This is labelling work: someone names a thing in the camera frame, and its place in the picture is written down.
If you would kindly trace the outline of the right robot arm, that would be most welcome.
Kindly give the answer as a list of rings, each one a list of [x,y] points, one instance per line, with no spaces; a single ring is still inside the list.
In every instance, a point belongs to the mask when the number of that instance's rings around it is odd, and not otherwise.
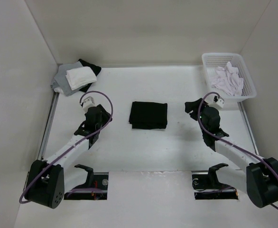
[[[236,188],[246,193],[258,208],[278,201],[276,159],[257,156],[230,142],[229,135],[220,128],[219,111],[203,99],[186,102],[185,112],[199,123],[206,146],[237,166],[237,169],[229,169],[228,164],[220,163],[210,167],[203,177],[194,177],[198,182],[196,190],[210,193],[212,189]]]

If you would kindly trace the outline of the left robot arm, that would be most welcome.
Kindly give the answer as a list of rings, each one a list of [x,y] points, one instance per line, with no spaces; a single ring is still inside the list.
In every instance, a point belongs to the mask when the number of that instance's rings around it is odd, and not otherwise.
[[[99,139],[100,131],[112,121],[102,105],[89,107],[85,120],[71,140],[46,160],[35,160],[29,171],[20,203],[34,202],[55,209],[65,197],[65,171]]]

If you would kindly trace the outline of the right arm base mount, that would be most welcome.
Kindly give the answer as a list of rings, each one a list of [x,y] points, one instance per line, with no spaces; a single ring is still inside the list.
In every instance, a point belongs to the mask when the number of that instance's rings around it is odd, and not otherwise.
[[[195,200],[238,200],[235,188],[222,184],[207,172],[192,173]]]

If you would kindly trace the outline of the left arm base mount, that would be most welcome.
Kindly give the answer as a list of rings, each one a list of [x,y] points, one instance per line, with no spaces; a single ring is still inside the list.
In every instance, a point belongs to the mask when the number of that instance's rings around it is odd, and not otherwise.
[[[95,172],[88,178],[86,171],[69,175],[65,179],[64,200],[107,200],[108,172]]]

